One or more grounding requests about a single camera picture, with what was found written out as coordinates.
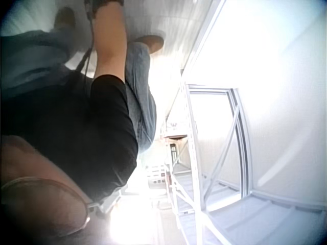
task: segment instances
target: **blue jeans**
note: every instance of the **blue jeans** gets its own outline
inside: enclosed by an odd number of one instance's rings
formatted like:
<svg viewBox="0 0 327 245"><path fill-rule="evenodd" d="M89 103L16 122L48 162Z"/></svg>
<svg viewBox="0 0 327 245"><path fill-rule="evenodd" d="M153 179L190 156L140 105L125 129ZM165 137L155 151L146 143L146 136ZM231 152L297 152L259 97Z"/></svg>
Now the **blue jeans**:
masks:
<svg viewBox="0 0 327 245"><path fill-rule="evenodd" d="M2 100L47 86L65 85L73 73L65 66L76 52L74 35L68 28L1 37L1 44ZM147 46L129 43L126 93L139 153L150 147L156 129L156 104L148 85L149 69ZM83 80L84 75L79 74L76 89L84 92ZM92 81L87 78L89 89Z"/></svg>

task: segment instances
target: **floor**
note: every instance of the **floor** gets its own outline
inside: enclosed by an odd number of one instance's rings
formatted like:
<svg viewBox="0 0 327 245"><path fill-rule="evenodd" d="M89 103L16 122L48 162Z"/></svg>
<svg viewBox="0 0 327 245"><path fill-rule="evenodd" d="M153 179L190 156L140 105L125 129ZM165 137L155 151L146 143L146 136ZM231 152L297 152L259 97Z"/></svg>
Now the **floor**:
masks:
<svg viewBox="0 0 327 245"><path fill-rule="evenodd" d="M77 30L84 43L81 52L67 64L76 67L89 47L89 23L81 0L20 0L3 21L2 36L15 35L31 30L48 32L54 22L57 10L63 6L74 9ZM156 34L165 39L161 51L151 61L149 85L157 104L157 134L164 121L167 106L176 94L180 70L190 55L202 22L212 0L125 0L125 16L128 40ZM88 75L95 70L96 56L93 55Z"/></svg>

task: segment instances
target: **man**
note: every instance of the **man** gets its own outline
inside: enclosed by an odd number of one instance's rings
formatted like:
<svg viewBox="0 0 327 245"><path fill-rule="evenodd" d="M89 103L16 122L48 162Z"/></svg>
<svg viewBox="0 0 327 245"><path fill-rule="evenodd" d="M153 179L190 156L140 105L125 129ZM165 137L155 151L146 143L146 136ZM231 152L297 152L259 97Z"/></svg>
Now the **man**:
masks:
<svg viewBox="0 0 327 245"><path fill-rule="evenodd" d="M2 208L29 235L85 227L87 204L124 186L138 149L154 138L149 54L164 41L145 36L127 45L123 1L94 2L92 81L64 67L74 53L69 8L58 12L50 33L1 39Z"/></svg>

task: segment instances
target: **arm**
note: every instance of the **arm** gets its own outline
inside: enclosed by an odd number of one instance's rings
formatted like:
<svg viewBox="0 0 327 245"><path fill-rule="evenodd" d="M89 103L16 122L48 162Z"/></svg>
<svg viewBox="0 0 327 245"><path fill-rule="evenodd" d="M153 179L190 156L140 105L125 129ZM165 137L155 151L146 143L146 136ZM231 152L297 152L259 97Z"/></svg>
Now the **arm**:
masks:
<svg viewBox="0 0 327 245"><path fill-rule="evenodd" d="M119 3L109 2L97 10L94 39L98 54L95 78L114 75L125 82L127 38L122 6Z"/></svg>

